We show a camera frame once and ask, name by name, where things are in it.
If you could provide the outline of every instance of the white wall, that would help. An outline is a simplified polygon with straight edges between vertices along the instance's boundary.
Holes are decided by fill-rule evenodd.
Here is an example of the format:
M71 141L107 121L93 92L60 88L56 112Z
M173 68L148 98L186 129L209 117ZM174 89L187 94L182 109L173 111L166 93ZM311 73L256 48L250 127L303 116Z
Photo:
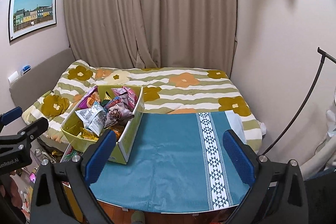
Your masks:
M336 0L238 0L238 46L232 81L268 133L263 152L292 119L320 63L320 47L336 57ZM301 164L326 133L325 112L336 86L336 64L327 60L307 105L267 154Z
M0 0L0 113L15 107L9 93L8 77L21 71L25 65L32 67L69 46L64 23L63 0L56 0L57 25L46 27L22 36L11 45L8 40L8 7L9 0ZM22 119L17 119L6 126L1 135L16 134L25 127Z

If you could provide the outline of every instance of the gray headboard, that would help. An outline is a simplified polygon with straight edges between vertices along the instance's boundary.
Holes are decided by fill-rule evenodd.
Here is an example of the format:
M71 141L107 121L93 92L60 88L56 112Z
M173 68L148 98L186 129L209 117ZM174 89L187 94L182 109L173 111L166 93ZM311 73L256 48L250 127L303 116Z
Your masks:
M39 97L56 86L62 73L73 62L74 55L71 48L68 48L31 68L9 88L14 104L25 111Z

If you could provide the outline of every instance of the floral comforter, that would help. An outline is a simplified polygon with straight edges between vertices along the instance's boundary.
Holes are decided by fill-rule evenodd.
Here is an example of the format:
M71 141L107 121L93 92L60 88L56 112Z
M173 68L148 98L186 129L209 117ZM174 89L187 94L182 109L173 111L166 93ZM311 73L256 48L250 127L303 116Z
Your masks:
M248 145L261 146L259 123L239 90L220 70L197 68L113 69L93 68L83 60L71 64L56 87L42 95L22 115L27 124L40 117L49 120L44 135L68 143L61 124L93 85L144 86L145 112L196 113L233 110L242 120Z

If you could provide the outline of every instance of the small table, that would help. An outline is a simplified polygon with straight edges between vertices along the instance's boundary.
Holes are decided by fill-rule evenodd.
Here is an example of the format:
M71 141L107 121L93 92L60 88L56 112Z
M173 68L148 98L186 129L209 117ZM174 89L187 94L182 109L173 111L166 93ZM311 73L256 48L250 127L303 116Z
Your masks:
M248 191L222 142L233 111L144 113L127 165L107 162L90 186L98 200L156 213L197 213L238 205Z

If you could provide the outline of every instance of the yellow box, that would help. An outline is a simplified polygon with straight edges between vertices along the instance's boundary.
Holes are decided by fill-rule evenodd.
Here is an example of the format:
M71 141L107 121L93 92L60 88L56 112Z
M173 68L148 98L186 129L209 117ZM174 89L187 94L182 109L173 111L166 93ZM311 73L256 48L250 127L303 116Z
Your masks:
M138 102L133 111L135 117L127 122L125 130L122 133L120 139L117 141L116 146L109 158L110 161L118 162L120 164L126 164L128 162L135 136L142 118L144 111L143 87L136 85L98 85L98 94L102 99L104 99L105 92L109 92L111 94L112 88L121 88L123 86L128 86L134 90L138 97ZM80 132L80 127L84 127L83 122L75 113L75 110L78 110L78 105L80 103L81 101L76 105L76 107L73 108L69 116L63 121L61 130L75 150L85 152L89 145L94 144L96 141L77 137Z

